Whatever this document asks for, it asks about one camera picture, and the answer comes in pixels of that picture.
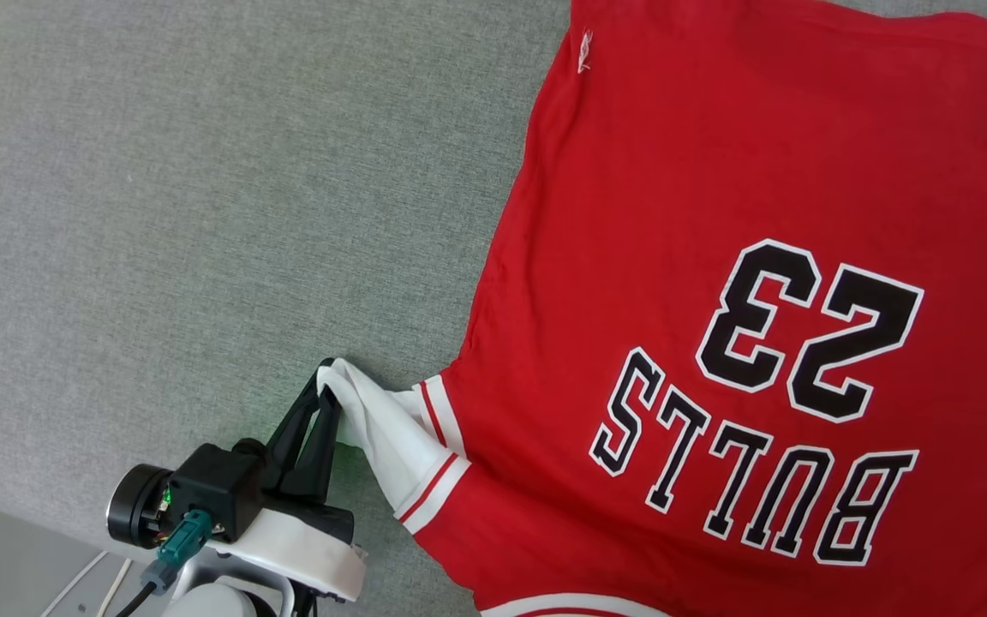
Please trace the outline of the white and grey left gripper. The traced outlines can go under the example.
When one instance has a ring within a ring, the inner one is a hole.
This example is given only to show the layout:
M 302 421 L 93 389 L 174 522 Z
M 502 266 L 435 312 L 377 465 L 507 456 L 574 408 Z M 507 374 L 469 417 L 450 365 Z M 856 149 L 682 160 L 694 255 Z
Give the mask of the white and grey left gripper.
M 329 386 L 312 374 L 266 448 L 264 489 L 291 499 L 326 504 L 341 410 Z M 205 573 L 269 587 L 285 604 L 295 601 L 295 585 L 328 600 L 355 602 L 367 574 L 365 554 L 354 544 L 317 530 L 297 517 L 262 509 L 233 543 L 205 546 Z

